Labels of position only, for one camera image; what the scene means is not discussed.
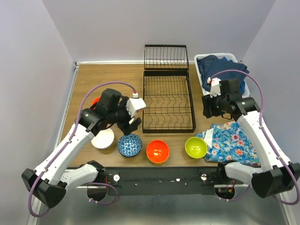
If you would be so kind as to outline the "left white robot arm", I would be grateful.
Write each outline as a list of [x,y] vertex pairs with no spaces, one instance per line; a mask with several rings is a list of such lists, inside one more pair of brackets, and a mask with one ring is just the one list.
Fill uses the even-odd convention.
[[79,151],[97,134],[114,124],[128,135],[137,130],[142,120],[136,118],[146,103],[133,93],[132,98],[119,91],[106,89],[91,107],[82,109],[70,131],[54,151],[35,169],[25,169],[21,178],[30,193],[47,208],[58,205],[69,189],[91,182],[99,185],[104,179],[104,167],[89,161],[73,172],[65,172]]

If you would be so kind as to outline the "black wire dish rack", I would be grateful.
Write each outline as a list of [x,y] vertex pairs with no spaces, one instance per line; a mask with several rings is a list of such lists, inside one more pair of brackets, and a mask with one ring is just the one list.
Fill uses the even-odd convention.
[[195,112],[185,45],[144,46],[142,131],[192,133]]

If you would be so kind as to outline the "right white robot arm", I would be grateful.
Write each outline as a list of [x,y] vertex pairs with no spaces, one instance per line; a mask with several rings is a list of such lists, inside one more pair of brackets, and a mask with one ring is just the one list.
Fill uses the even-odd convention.
[[295,188],[299,191],[300,164],[292,163],[279,148],[262,118],[262,109],[252,97],[243,98],[236,79],[209,78],[210,93],[202,97],[206,118],[226,113],[237,122],[258,155],[260,167],[243,165],[232,160],[219,163],[218,182],[239,180],[261,197],[269,197]]

